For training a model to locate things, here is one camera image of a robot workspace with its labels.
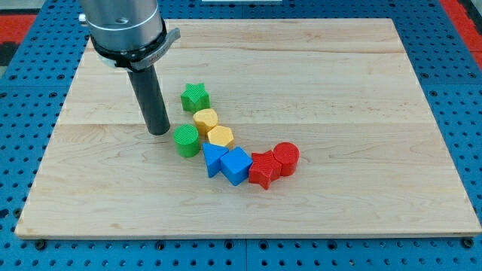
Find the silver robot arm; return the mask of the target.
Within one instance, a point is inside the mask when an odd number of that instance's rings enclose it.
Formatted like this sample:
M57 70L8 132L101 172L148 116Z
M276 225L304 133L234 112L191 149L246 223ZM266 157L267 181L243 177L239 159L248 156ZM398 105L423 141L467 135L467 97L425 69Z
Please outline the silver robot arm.
M157 0L80 0L80 20L90 30L96 52L116 68L142 72L180 39L167 29Z

